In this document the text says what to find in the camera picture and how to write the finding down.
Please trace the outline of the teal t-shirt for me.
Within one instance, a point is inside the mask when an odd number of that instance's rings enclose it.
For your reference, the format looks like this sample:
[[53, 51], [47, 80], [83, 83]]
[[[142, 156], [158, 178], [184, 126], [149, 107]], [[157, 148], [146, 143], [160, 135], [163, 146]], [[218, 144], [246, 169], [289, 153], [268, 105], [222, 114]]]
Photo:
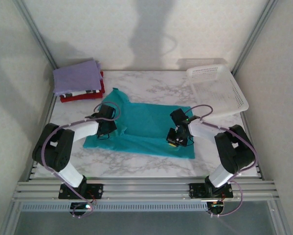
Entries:
[[166, 141], [170, 128], [174, 123], [170, 114], [179, 109], [177, 105], [160, 105], [148, 103], [132, 103], [122, 91], [114, 88], [104, 102], [116, 103], [121, 111], [115, 121], [117, 129], [110, 137], [99, 139], [88, 136], [83, 147], [85, 149], [102, 148], [113, 151], [194, 159], [194, 147], [172, 147]]

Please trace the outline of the folded red t-shirt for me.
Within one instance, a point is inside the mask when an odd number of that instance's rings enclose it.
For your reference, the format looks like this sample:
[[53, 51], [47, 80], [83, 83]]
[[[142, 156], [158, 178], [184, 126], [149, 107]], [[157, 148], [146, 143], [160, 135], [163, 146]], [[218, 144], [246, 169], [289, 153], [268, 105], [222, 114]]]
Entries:
[[100, 85], [101, 85], [100, 93], [96, 93], [96, 94], [84, 94], [84, 95], [78, 95], [78, 96], [72, 96], [72, 97], [63, 97], [62, 95], [60, 95], [59, 96], [60, 101], [62, 103], [65, 103], [65, 102], [71, 102], [71, 101], [77, 101], [77, 100], [102, 98], [103, 97], [103, 94], [105, 93], [105, 87], [104, 87], [104, 82], [103, 82], [103, 76], [104, 76], [103, 71], [100, 71], [100, 75], [102, 77], [100, 79]]

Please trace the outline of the folded white printed t-shirt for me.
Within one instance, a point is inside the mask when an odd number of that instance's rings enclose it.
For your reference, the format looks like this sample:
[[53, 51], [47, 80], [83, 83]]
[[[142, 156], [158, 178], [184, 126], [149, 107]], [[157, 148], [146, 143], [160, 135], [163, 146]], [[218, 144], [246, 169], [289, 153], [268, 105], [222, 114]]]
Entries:
[[100, 90], [86, 90], [86, 91], [74, 91], [70, 93], [63, 94], [63, 97], [72, 97], [72, 96], [78, 96], [78, 95], [84, 95], [84, 94], [96, 94], [100, 93]]

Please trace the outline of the folded lilac t-shirt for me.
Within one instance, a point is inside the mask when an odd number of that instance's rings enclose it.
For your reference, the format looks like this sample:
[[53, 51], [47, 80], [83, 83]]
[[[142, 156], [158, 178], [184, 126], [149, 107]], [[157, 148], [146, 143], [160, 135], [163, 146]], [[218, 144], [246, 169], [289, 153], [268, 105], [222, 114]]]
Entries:
[[53, 92], [60, 96], [73, 92], [100, 90], [100, 81], [103, 79], [100, 72], [100, 64], [95, 60], [55, 69]]

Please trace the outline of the white perforated plastic basket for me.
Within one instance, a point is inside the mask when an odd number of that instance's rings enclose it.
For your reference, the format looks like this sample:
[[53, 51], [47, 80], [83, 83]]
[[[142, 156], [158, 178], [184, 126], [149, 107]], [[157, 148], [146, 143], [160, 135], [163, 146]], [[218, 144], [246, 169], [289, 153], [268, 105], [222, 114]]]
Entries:
[[227, 66], [198, 66], [188, 69], [186, 76], [196, 102], [213, 107], [212, 117], [234, 115], [249, 108], [244, 94]]

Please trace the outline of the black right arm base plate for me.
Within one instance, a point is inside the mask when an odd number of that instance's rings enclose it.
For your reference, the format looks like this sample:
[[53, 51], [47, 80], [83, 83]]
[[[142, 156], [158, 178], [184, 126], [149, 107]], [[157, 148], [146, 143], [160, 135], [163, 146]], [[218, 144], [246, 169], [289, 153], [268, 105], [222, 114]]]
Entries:
[[224, 184], [219, 188], [207, 183], [189, 184], [190, 198], [207, 199], [207, 198], [233, 198], [233, 190], [230, 184]]

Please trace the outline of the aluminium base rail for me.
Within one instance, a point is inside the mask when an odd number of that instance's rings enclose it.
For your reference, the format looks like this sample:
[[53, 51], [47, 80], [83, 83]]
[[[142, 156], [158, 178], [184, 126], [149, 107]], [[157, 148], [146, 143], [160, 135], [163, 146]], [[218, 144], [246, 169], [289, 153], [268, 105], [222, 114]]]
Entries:
[[[202, 183], [203, 178], [92, 178], [90, 184], [103, 184], [102, 201], [190, 201], [189, 184]], [[273, 181], [260, 178], [237, 178], [232, 186], [232, 201], [278, 200]], [[60, 181], [33, 179], [19, 182], [12, 195], [13, 201], [57, 201]]]

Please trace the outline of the aluminium table side rail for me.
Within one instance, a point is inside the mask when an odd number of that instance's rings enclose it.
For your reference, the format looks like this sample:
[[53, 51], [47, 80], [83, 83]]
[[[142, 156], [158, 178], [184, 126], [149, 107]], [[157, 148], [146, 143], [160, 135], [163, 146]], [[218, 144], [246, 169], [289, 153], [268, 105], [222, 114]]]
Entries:
[[[55, 103], [56, 103], [56, 97], [54, 94], [52, 94], [50, 97], [50, 100], [47, 100], [46, 102], [46, 111], [43, 112], [44, 118], [43, 118], [40, 134], [42, 133], [44, 127], [49, 123], [51, 119]], [[28, 176], [26, 181], [32, 180], [32, 177], [35, 175], [37, 165], [38, 163], [34, 159], [32, 159], [32, 157], [30, 157], [30, 165], [29, 165]]]
[[[241, 119], [244, 125], [244, 130], [249, 140], [251, 141], [251, 144], [253, 145], [253, 147], [255, 147], [253, 143], [253, 138], [250, 131], [249, 123], [247, 120], [246, 112], [241, 112]], [[258, 178], [260, 180], [263, 179], [258, 157], [256, 158], [256, 164], [252, 167], [252, 169], [248, 169], [247, 171], [242, 172], [241, 177]]]

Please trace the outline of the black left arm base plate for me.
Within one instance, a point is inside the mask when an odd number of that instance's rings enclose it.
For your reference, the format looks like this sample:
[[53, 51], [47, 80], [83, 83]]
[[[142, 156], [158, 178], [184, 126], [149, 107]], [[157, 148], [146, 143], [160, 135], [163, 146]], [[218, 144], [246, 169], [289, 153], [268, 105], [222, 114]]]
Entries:
[[[103, 184], [82, 184], [78, 188], [73, 188], [78, 194], [85, 199], [101, 199], [103, 195]], [[67, 185], [61, 184], [59, 199], [81, 199], [75, 192], [73, 192]]]

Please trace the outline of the aluminium frame post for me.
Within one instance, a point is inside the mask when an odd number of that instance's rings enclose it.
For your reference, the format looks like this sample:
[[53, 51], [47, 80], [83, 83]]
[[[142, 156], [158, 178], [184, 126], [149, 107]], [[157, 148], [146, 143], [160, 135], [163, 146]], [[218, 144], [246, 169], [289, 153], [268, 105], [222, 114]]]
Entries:
[[261, 34], [265, 24], [267, 23], [268, 19], [270, 18], [273, 10], [275, 9], [276, 5], [278, 4], [279, 0], [267, 0], [263, 9], [261, 10], [258, 19], [256, 20], [254, 27], [252, 28], [242, 50], [231, 70], [231, 74], [235, 77], [242, 67], [243, 63], [245, 62], [247, 56], [251, 52], [253, 46], [255, 45], [259, 35]]
[[41, 32], [39, 31], [29, 9], [27, 8], [24, 0], [12, 0], [14, 5], [16, 6], [18, 12], [20, 13], [21, 17], [23, 18], [24, 22], [27, 24], [33, 38], [37, 42], [37, 45], [41, 48], [42, 52], [46, 56], [48, 62], [50, 63], [53, 69], [57, 69], [58, 65], [55, 62]]

